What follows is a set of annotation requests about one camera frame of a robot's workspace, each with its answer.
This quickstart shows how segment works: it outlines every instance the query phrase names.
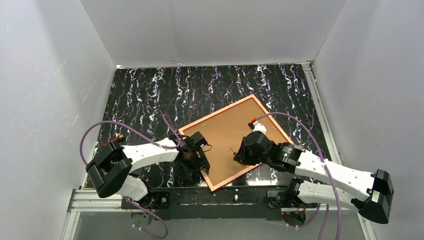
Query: white wall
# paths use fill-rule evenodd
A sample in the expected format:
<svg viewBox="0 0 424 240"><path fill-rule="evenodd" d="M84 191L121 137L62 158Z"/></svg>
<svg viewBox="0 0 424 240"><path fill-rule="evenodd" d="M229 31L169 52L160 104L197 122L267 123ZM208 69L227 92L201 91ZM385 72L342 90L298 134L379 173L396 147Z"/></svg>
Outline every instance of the white wall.
<svg viewBox="0 0 424 240"><path fill-rule="evenodd" d="M57 240L115 67L79 1L0 6L1 239Z"/></svg>
<svg viewBox="0 0 424 240"><path fill-rule="evenodd" d="M81 0L124 67L315 59L346 0Z"/></svg>
<svg viewBox="0 0 424 240"><path fill-rule="evenodd" d="M424 236L423 4L347 0L314 63L343 163L392 177L379 240Z"/></svg>

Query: cork board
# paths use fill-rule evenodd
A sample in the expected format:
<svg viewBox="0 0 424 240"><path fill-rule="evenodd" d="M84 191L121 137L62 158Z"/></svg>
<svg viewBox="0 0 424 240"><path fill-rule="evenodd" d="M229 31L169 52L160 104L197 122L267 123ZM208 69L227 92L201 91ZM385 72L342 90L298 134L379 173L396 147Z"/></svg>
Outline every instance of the cork board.
<svg viewBox="0 0 424 240"><path fill-rule="evenodd" d="M212 145L212 149L205 152L210 164L209 174L201 171L211 191L259 166L242 167L233 160L232 150L237 152L242 138L251 132L248 123L266 113L268 111L261 102L250 95L179 129L181 134L188 136L200 132ZM292 143L272 116L264 117L259 122L266 127L266 136L270 140Z"/></svg>

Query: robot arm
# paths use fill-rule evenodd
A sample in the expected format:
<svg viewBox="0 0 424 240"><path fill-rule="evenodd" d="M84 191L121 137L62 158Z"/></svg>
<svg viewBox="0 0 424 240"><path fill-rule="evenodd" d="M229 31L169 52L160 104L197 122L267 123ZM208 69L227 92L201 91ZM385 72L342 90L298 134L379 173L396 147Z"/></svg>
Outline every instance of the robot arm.
<svg viewBox="0 0 424 240"><path fill-rule="evenodd" d="M337 186L342 207L356 210L364 218L380 223L389 222L389 214L394 194L389 173L378 169L375 173L351 169L320 158L301 146L289 142L275 143L266 136L265 127L249 123L252 132L243 137L234 161L242 165L264 163L280 172L311 177L330 184L324 170L327 165ZM294 179L282 196L282 201L295 201L298 204L322 203L335 205L336 200L330 185L310 183Z"/></svg>
<svg viewBox="0 0 424 240"><path fill-rule="evenodd" d="M175 147L177 141L175 136L170 136L157 143ZM200 170L209 172L210 164L202 150L207 144L200 132L181 139L181 145L175 149L157 147L151 143L127 146L110 142L85 169L100 198L120 194L140 201L149 193L149 189L141 179L134 177L136 170L152 164L175 162L179 173L193 180L194 173Z"/></svg>

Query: glass panel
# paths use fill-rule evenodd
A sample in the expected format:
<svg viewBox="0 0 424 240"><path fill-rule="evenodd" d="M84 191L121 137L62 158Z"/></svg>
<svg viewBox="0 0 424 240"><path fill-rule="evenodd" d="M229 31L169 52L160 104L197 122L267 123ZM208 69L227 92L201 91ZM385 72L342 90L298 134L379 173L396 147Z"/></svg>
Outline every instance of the glass panel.
<svg viewBox="0 0 424 240"><path fill-rule="evenodd" d="M314 211L307 211L310 217ZM364 240L358 215L344 210L342 216L343 240ZM166 221L170 240L316 240L323 222L325 211L320 211L313 223L305 228L285 227L282 221L267 222L264 219L174 219ZM140 218L133 216L133 221ZM337 212L330 211L322 236L331 240L336 236ZM148 229L158 235L165 230L159 221L153 221ZM123 240L156 238L146 232L132 228L129 212L82 212L75 233L75 240Z"/></svg>

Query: marble patterned table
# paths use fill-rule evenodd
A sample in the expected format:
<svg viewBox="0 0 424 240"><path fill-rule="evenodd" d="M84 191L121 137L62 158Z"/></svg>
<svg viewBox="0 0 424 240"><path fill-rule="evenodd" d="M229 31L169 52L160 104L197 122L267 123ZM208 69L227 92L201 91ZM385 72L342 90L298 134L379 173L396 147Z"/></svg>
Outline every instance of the marble patterned table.
<svg viewBox="0 0 424 240"><path fill-rule="evenodd" d="M284 112L300 119L317 139L324 157L330 158L311 92L299 64L117 69L103 119L125 123L154 140L160 140L171 134L162 121L162 114L167 114L179 128L251 94L269 112ZM283 116L275 119L295 144L317 152L307 133L296 122ZM128 145L146 143L126 129L103 125L96 146L119 134L125 135ZM168 162L145 167L140 177L153 188L207 186L201 178L195 182L182 181ZM291 178L292 174L276 172L262 165L230 184L286 186ZM90 180L86 187L92 187Z"/></svg>

